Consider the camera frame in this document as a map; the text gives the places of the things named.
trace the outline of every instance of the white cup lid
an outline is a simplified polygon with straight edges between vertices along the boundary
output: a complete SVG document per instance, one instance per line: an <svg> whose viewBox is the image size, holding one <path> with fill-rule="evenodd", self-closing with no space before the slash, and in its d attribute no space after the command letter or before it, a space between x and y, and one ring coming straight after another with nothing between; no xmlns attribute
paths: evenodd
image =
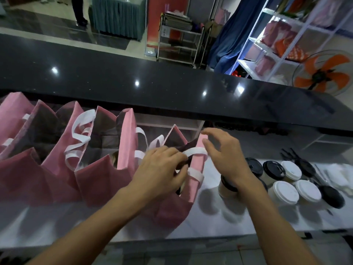
<svg viewBox="0 0 353 265"><path fill-rule="evenodd" d="M291 161L282 161L281 165L285 169L288 178L297 181L302 177L302 171L295 163Z"/></svg>
<svg viewBox="0 0 353 265"><path fill-rule="evenodd" d="M315 184L307 180L299 180L294 183L298 193L305 200L310 202L318 202L321 200L321 192Z"/></svg>
<svg viewBox="0 0 353 265"><path fill-rule="evenodd" d="M290 183L285 181L276 181L273 188L277 196L289 205L295 205L299 200L297 189Z"/></svg>

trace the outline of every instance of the left hand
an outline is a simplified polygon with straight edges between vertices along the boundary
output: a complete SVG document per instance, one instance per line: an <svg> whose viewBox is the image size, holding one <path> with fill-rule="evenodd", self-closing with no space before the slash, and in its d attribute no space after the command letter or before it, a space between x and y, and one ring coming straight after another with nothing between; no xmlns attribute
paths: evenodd
<svg viewBox="0 0 353 265"><path fill-rule="evenodd" d="M175 148L162 146L149 150L129 187L144 194L149 201L175 192L188 175L188 165L184 165L177 175L174 175L175 168L187 160L187 156Z"/></svg>

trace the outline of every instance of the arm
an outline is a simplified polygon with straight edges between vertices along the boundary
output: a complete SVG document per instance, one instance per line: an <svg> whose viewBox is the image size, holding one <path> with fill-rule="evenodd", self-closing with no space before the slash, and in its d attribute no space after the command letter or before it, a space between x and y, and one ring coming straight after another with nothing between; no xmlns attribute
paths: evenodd
<svg viewBox="0 0 353 265"><path fill-rule="evenodd" d="M188 166L176 176L173 174L176 166L187 159L177 149L166 146L148 151L127 187L28 264L91 264L112 237L149 202L181 186Z"/></svg>
<svg viewBox="0 0 353 265"><path fill-rule="evenodd" d="M216 169L237 186L267 264L319 264L293 227L279 214L262 183L250 171L239 141L221 129L206 128L202 134L213 135L220 142L220 151L217 151L209 140L203 140Z"/></svg>

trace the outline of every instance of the black cup lid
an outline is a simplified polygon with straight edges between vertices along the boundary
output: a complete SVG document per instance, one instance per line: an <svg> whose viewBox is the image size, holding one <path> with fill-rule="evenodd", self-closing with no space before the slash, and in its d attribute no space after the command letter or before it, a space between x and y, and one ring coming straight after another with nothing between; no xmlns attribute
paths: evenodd
<svg viewBox="0 0 353 265"><path fill-rule="evenodd" d="M221 175L221 181L222 181L224 187L226 187L228 190L233 191L233 192L238 192L238 189L235 186L233 186L231 183L229 183L227 181L227 179L225 177L223 177L222 175Z"/></svg>
<svg viewBox="0 0 353 265"><path fill-rule="evenodd" d="M278 162L276 161L266 161L263 164L263 169L266 174L275 179L275 180L282 180L286 175L286 171Z"/></svg>
<svg viewBox="0 0 353 265"><path fill-rule="evenodd" d="M261 181L262 185L265 187L265 190L268 192L268 188L267 188L266 183L264 183L261 179L259 179L259 181Z"/></svg>
<svg viewBox="0 0 353 265"><path fill-rule="evenodd" d="M302 171L303 175L312 178L316 175L315 168L307 160L298 159L294 162Z"/></svg>
<svg viewBox="0 0 353 265"><path fill-rule="evenodd" d="M251 157L247 157L247 158L245 158L245 160L247 161L247 164L249 165L251 172L257 178L261 177L262 173L264 172L262 164L258 160L251 158Z"/></svg>
<svg viewBox="0 0 353 265"><path fill-rule="evenodd" d="M343 206L345 206L345 199L338 192L338 190L331 186L320 186L319 190L321 192L322 199L330 206L337 209L341 209Z"/></svg>

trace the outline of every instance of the forearm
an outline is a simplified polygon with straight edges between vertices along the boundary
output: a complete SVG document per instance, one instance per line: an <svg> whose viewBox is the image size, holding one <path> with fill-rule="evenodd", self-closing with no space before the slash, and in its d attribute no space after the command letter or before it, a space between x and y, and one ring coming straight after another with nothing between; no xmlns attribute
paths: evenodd
<svg viewBox="0 0 353 265"><path fill-rule="evenodd" d="M29 264L91 264L112 237L144 207L143 196L131 195L132 192L133 186L120 189L103 208Z"/></svg>
<svg viewBox="0 0 353 265"><path fill-rule="evenodd" d="M240 184L239 191L268 265L319 264L293 227L279 214L258 180Z"/></svg>

